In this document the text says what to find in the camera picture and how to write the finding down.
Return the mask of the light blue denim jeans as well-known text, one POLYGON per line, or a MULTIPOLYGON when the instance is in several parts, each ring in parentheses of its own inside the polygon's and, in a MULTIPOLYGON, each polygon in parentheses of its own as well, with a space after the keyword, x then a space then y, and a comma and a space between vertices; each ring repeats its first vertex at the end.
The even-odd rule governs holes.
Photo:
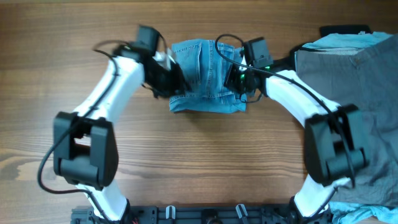
POLYGON ((185 110, 235 113, 245 111, 246 95, 240 96, 224 86, 232 64, 222 58, 241 62, 239 48, 214 40, 193 39, 172 45, 184 78, 191 87, 182 95, 169 99, 171 112, 185 110))

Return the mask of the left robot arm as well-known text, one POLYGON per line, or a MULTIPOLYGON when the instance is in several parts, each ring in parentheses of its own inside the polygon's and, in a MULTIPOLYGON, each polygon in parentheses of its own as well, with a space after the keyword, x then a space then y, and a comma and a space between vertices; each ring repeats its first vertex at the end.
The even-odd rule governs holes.
POLYGON ((114 125, 134 92, 144 87, 155 98, 170 98, 190 89, 172 51, 158 51, 165 39, 155 28, 140 25, 132 42, 114 40, 107 69, 89 97, 73 112, 59 112, 53 123, 53 170, 90 201, 87 223, 134 223, 129 200, 115 175, 119 154, 114 125))

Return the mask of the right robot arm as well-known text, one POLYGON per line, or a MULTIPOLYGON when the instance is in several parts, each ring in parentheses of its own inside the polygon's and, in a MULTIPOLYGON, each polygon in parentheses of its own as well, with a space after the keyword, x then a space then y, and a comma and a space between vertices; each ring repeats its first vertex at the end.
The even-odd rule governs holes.
POLYGON ((356 185, 356 173, 370 163, 363 119, 355 105, 341 106, 302 81, 294 70, 271 59, 264 38, 241 42, 241 62, 232 64, 224 83, 243 95, 256 90, 279 104, 304 128, 304 164, 308 172, 292 197, 289 223, 309 223, 329 211, 337 190, 356 185))

